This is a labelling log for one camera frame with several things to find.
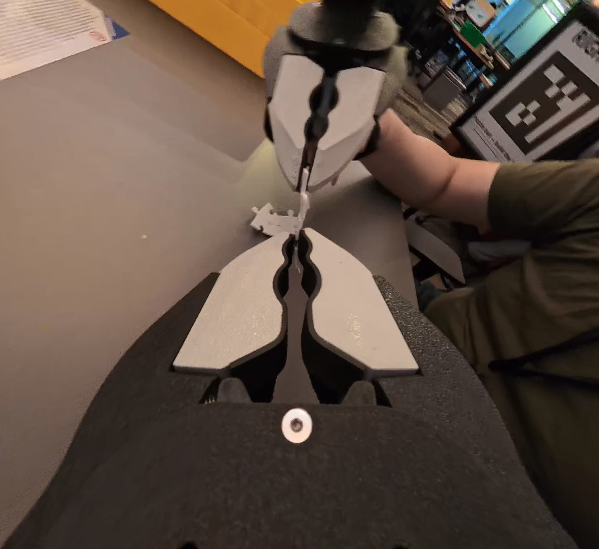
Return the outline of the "white printed sign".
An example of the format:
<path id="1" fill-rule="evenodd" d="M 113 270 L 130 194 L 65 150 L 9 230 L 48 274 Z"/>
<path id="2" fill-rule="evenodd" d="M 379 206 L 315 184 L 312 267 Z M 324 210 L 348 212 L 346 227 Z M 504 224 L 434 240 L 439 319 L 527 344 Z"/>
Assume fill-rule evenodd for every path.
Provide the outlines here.
<path id="1" fill-rule="evenodd" d="M 490 162 L 598 156 L 598 7 L 578 4 L 450 127 Z"/>

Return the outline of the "person's right forearm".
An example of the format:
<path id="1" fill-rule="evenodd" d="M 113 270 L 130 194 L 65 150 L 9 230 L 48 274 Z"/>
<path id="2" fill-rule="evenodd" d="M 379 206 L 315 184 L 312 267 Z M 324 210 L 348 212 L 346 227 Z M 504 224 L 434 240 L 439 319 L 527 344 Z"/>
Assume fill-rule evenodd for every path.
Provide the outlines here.
<path id="1" fill-rule="evenodd" d="M 369 173 L 410 207 L 489 228 L 489 190 L 497 163 L 459 158 L 412 132 L 392 110 L 379 122 L 377 148 L 361 159 Z"/>

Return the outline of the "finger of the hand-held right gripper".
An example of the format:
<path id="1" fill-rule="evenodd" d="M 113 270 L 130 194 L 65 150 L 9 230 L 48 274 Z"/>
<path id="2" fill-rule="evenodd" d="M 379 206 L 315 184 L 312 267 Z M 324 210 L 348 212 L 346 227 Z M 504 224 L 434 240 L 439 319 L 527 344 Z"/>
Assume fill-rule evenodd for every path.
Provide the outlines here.
<path id="1" fill-rule="evenodd" d="M 375 126 L 375 109 L 385 73 L 360 66 L 338 73 L 338 102 L 329 113 L 328 128 L 318 141 L 307 189 L 316 192 L 332 183 L 361 153 Z"/>
<path id="2" fill-rule="evenodd" d="M 323 77 L 324 70 L 306 56 L 285 55 L 268 104 L 275 155 L 294 191 L 299 190 L 304 166 L 309 169 L 307 190 L 315 192 L 322 186 L 316 171 L 326 119 L 313 116 L 310 98 Z"/>

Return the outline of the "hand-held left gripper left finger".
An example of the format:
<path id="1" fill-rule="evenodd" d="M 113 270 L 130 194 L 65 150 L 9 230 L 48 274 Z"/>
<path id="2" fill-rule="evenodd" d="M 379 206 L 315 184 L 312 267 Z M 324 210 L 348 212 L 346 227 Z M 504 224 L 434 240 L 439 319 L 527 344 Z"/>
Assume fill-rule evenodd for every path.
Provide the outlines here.
<path id="1" fill-rule="evenodd" d="M 289 234 L 229 262 L 173 362 L 179 373 L 224 375 L 280 344 L 287 331 Z"/>

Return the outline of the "white instruction leaflet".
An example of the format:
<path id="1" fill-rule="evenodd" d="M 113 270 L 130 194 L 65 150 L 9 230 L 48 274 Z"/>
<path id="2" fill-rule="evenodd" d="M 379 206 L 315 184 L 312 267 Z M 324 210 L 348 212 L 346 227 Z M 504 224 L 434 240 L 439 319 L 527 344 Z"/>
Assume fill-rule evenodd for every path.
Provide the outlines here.
<path id="1" fill-rule="evenodd" d="M 126 36 L 88 0 L 1 0 L 1 80 Z"/>

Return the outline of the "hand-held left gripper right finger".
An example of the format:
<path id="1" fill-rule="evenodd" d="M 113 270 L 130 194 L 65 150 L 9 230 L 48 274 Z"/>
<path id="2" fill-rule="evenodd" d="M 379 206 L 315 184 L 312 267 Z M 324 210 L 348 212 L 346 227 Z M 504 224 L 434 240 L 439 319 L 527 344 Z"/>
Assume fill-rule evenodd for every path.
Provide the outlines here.
<path id="1" fill-rule="evenodd" d="M 314 229 L 300 233 L 313 339 L 366 377 L 413 375 L 419 366 L 372 273 Z"/>

